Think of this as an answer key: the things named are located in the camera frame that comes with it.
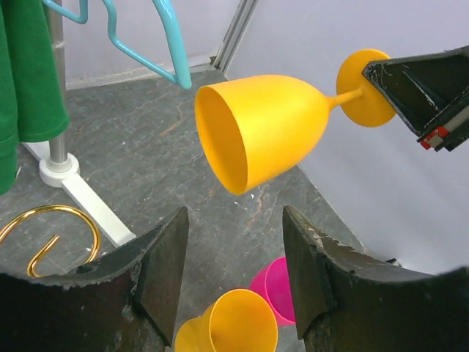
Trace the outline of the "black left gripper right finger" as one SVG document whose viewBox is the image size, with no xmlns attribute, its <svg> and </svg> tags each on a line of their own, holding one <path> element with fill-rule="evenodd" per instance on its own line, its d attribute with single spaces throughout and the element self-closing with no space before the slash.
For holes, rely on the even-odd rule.
<svg viewBox="0 0 469 352">
<path fill-rule="evenodd" d="M 466 351 L 468 269 L 438 275 L 370 257 L 283 209 L 298 337 L 307 351 Z"/>
</svg>

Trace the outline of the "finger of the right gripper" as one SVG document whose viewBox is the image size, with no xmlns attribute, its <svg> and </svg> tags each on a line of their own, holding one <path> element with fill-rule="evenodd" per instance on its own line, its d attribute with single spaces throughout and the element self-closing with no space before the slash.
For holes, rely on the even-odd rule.
<svg viewBox="0 0 469 352">
<path fill-rule="evenodd" d="M 468 47 L 381 59 L 362 71 L 418 137 L 468 107 Z"/>
</svg>

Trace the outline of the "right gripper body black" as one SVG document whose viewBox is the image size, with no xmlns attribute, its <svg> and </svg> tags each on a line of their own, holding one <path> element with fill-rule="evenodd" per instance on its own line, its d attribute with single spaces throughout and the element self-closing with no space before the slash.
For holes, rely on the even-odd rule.
<svg viewBox="0 0 469 352">
<path fill-rule="evenodd" d="M 432 131 L 426 132 L 418 139 L 425 149 L 435 152 L 446 148 L 452 151 L 468 139 L 468 107 L 455 114 L 445 124 L 439 124 Z"/>
</svg>

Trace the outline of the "silver white clothes rail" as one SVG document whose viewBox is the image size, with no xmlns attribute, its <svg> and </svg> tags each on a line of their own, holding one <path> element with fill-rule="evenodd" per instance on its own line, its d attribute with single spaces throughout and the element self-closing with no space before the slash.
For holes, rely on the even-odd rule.
<svg viewBox="0 0 469 352">
<path fill-rule="evenodd" d="M 45 6 L 56 71 L 62 98 L 66 98 L 64 32 L 62 16 Z M 62 188 L 75 203 L 92 217 L 103 234 L 115 246 L 133 240 L 136 235 L 119 219 L 80 175 L 78 159 L 67 151 L 65 134 L 47 142 L 23 145 L 38 161 L 41 180 L 48 186 Z"/>
</svg>

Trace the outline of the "gold wine glass rack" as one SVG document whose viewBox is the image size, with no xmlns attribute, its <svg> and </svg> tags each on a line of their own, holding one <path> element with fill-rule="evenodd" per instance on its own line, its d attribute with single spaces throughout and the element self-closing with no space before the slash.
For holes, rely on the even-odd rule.
<svg viewBox="0 0 469 352">
<path fill-rule="evenodd" d="M 89 256 L 84 261 L 84 264 L 90 263 L 95 260 L 98 256 L 101 246 L 101 235 L 100 230 L 93 219 L 87 215 L 82 210 L 74 208 L 70 205 L 41 205 L 35 208 L 31 208 L 20 213 L 18 216 L 10 220 L 2 229 L 1 229 L 1 243 L 4 242 L 5 238 L 21 223 L 25 220 L 31 218 L 32 216 L 39 215 L 41 213 L 50 213 L 50 212 L 63 212 L 72 214 L 82 221 L 84 221 L 87 227 L 90 229 L 92 234 L 92 247 L 89 252 Z M 49 253 L 50 250 L 56 245 L 59 241 L 59 235 L 53 235 L 48 242 L 30 259 L 29 264 L 26 267 L 26 274 L 30 277 L 39 278 L 41 275 L 37 273 L 37 266 L 39 262 Z"/>
</svg>

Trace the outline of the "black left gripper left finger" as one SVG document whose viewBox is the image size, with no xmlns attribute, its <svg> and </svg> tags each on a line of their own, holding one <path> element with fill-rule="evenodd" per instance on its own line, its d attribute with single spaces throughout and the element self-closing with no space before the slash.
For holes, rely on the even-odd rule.
<svg viewBox="0 0 469 352">
<path fill-rule="evenodd" d="M 163 351 L 171 346 L 188 244 L 185 207 L 64 275 L 1 270 L 3 351 Z"/>
</svg>

